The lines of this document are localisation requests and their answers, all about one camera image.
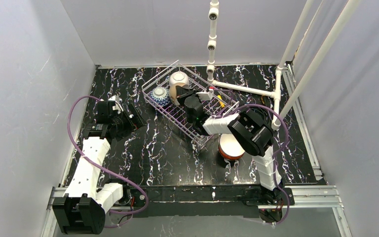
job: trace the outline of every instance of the wire dish rack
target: wire dish rack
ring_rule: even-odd
[[[199,149],[202,149],[208,140],[210,140],[211,136],[202,136],[198,135],[191,123],[187,122],[187,116],[184,107],[176,106],[173,103],[165,107],[159,106],[152,98],[150,98],[150,93],[156,87],[164,87],[169,90],[169,77],[172,73],[181,71],[188,75],[189,77],[189,86],[193,89],[197,89],[200,91],[204,91],[209,87],[214,87],[212,84],[208,83],[206,80],[195,74],[193,71],[189,70],[187,67],[182,66],[178,63],[179,60],[169,65],[167,68],[160,71],[154,77],[152,77],[149,81],[143,84],[142,91],[145,98],[145,101],[151,104],[157,111],[167,117],[172,123],[174,123],[182,132],[184,132],[188,137],[191,138],[197,145]],[[221,98],[218,98],[216,95],[213,96],[213,99],[210,101],[203,101],[204,108],[211,115],[224,115],[229,113],[238,107],[239,102],[234,100],[230,101],[230,96],[225,93],[219,91]],[[223,110],[220,102],[225,105],[225,109]]]

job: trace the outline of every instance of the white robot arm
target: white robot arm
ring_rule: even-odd
[[[83,152],[102,166],[111,142],[122,139],[145,125],[134,106],[123,109],[114,96],[97,103],[96,123],[83,132]],[[76,171],[63,197],[55,198],[52,208],[64,234],[99,234],[105,216],[114,203],[123,198],[123,185],[108,183],[97,192],[100,169],[79,158]]]
[[[177,88],[177,100],[185,107],[187,121],[192,123],[195,131],[200,135],[233,134],[242,148],[252,155],[257,166],[260,184],[270,191],[274,198],[280,194],[281,175],[273,170],[273,136],[271,125],[266,122],[264,115],[255,110],[242,110],[228,116],[210,116],[206,113],[203,98],[191,89]]]

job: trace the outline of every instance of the blue patterned bowl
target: blue patterned bowl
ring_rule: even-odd
[[[159,107],[165,107],[171,103],[169,91],[164,87],[156,87],[151,91],[150,98],[154,100]]]

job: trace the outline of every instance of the marble pattern table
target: marble pattern table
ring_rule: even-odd
[[[205,67],[190,67],[202,78],[207,78]],[[275,84],[274,65],[220,66],[215,78],[219,81],[272,91]],[[146,104],[142,85],[162,68],[98,69],[90,94],[101,99],[118,95],[122,103],[134,103],[148,124],[125,139],[113,143],[104,167],[143,186],[179,185],[237,185],[258,183],[258,171],[252,158],[245,154],[239,161],[229,163],[218,154],[218,137],[211,139],[199,150],[191,140],[167,118]],[[284,81],[281,88],[281,108],[288,99]],[[240,104],[261,103],[259,95],[236,92]],[[95,101],[89,100],[82,128],[94,119]],[[316,183],[305,144],[293,110],[286,117],[289,128],[289,149],[278,154],[278,170],[287,183]],[[278,149],[284,134],[275,137]],[[65,180],[68,185],[79,158],[74,153],[70,171]],[[101,173],[99,185],[108,175]]]

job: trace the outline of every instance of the floor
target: floor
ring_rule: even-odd
[[[196,74],[207,78],[205,67],[191,67]],[[275,83],[275,65],[247,65],[217,67],[215,78],[219,81],[272,91]],[[258,172],[252,158],[245,154],[234,164],[225,162],[218,154],[218,138],[210,140],[206,147],[199,150],[168,119],[146,104],[141,86],[155,76],[162,68],[119,68],[98,69],[90,95],[108,99],[118,95],[122,102],[132,102],[136,109],[147,119],[147,127],[140,128],[125,139],[112,144],[104,167],[119,173],[143,186],[180,186],[180,185],[237,185],[258,183]],[[288,99],[284,81],[281,85],[281,108]],[[258,95],[238,92],[240,104],[261,103]],[[93,121],[95,102],[89,101],[82,121]],[[307,155],[303,137],[296,116],[291,110],[286,117],[289,127],[289,149],[277,157],[278,170],[287,183],[316,183],[313,169]],[[274,150],[284,134],[275,137]],[[68,185],[75,171],[79,154],[76,153],[65,180]],[[108,175],[101,173],[99,185]]]
[[[120,216],[112,216],[112,222]],[[65,237],[56,227],[54,237]],[[341,237],[331,208],[293,208],[273,229],[242,216],[161,216],[133,218],[121,228],[104,229],[98,237]]]

